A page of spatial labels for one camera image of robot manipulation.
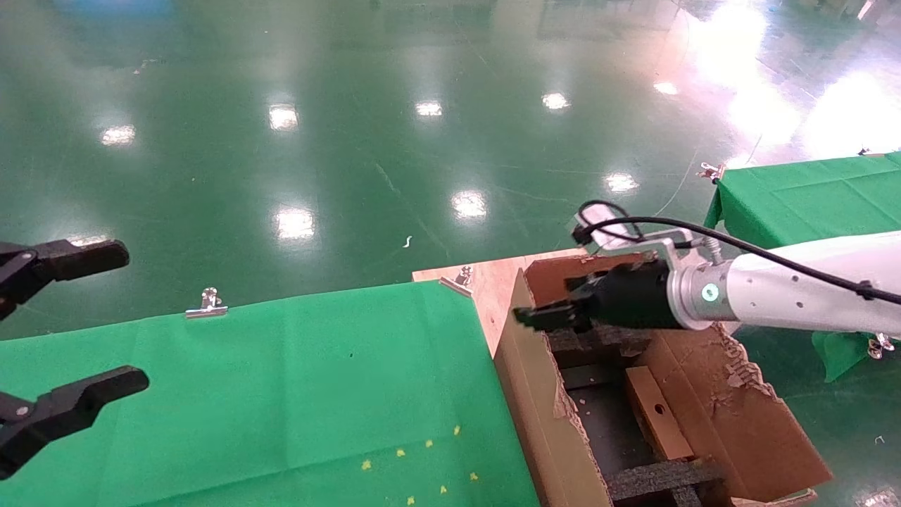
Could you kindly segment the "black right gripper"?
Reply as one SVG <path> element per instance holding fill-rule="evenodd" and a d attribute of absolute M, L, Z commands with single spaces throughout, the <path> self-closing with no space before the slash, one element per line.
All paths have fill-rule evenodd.
<path fill-rule="evenodd" d="M 655 261 L 620 264 L 611 270 L 566 279 L 567 293 L 587 299 L 558 301 L 543 307 L 514 307 L 515 320 L 540 332 L 592 330 L 591 320 L 631 330 L 679 330 L 669 304 L 669 266 Z"/>

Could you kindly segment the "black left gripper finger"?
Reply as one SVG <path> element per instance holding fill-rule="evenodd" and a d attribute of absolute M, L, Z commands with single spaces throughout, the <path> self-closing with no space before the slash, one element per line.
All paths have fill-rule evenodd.
<path fill-rule="evenodd" d="M 77 280 L 127 266 L 131 254 L 118 240 L 74 245 L 62 239 L 49 243 L 1 244 L 1 320 L 52 282 Z"/>
<path fill-rule="evenodd" d="M 1 479 L 7 480 L 50 443 L 89 429 L 103 407 L 149 388 L 126 365 L 71 382 L 28 401 L 1 392 Z"/>

